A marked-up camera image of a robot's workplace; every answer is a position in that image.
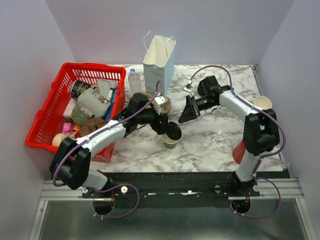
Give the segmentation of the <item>black cup lid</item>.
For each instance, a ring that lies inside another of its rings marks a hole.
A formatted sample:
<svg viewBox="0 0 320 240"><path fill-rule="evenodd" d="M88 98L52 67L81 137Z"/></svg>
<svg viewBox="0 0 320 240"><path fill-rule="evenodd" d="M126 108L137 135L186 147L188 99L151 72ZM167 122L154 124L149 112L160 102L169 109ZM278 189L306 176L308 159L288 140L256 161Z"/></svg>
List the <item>black cup lid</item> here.
<svg viewBox="0 0 320 240"><path fill-rule="evenodd" d="M178 124L175 122L171 121L168 123L168 130L166 132L166 135L171 139L171 140L180 140L182 137L182 131L181 128L179 127Z"/></svg>

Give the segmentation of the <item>green paper cup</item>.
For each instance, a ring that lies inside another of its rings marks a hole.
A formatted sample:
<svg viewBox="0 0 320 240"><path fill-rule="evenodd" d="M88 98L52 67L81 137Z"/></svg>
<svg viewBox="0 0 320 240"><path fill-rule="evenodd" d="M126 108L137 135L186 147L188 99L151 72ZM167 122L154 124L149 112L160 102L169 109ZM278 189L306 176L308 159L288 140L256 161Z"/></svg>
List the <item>green paper cup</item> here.
<svg viewBox="0 0 320 240"><path fill-rule="evenodd" d="M164 146L167 149L174 149L179 142L179 140L173 140L170 137L168 137L166 134L164 134L162 136L162 141L163 141Z"/></svg>

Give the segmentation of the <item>stack of green paper cups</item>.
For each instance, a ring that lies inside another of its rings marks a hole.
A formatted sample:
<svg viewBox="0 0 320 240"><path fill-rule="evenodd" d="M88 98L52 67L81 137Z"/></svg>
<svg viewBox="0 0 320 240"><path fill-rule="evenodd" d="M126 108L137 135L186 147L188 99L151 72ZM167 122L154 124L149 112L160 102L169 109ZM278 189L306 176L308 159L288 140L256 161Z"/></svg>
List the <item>stack of green paper cups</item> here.
<svg viewBox="0 0 320 240"><path fill-rule="evenodd" d="M261 108L263 110L268 110L272 108L272 101L263 95L259 95L257 97L254 98L253 100L253 104L254 106Z"/></svg>

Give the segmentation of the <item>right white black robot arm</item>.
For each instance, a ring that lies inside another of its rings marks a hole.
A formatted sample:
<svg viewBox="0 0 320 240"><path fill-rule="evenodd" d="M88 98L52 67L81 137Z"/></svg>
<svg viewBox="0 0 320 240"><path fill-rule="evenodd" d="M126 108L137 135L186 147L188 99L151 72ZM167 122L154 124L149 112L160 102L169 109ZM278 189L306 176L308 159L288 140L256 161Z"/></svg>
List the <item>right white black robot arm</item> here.
<svg viewBox="0 0 320 240"><path fill-rule="evenodd" d="M248 101L234 96L229 85L220 86L214 75L201 80L197 92L201 96L198 99L186 96L185 107L178 119L180 124L198 118L201 111L215 106L228 109L244 124L244 155L239 167L232 173L230 182L230 191L241 196L256 183L255 173L264 153L271 152L280 143L278 127L270 119L276 119L277 115L271 108L254 110L249 107Z"/></svg>

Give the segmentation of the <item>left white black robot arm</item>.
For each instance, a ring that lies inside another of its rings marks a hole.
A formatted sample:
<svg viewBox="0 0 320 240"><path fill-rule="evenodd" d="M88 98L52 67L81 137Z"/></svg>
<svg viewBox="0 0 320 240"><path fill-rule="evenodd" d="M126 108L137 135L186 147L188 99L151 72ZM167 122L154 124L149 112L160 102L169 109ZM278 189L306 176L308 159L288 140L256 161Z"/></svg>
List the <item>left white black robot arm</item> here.
<svg viewBox="0 0 320 240"><path fill-rule="evenodd" d="M70 137L62 140L49 167L54 186L68 186L71 190L85 187L101 198L107 197L111 191L107 176L90 169L92 158L105 147L124 139L139 125L150 125L158 135L179 140L180 127L168 121L168 114L156 109L158 103L163 103L161 97L148 99L142 93L135 93L128 106L105 126L76 140Z"/></svg>

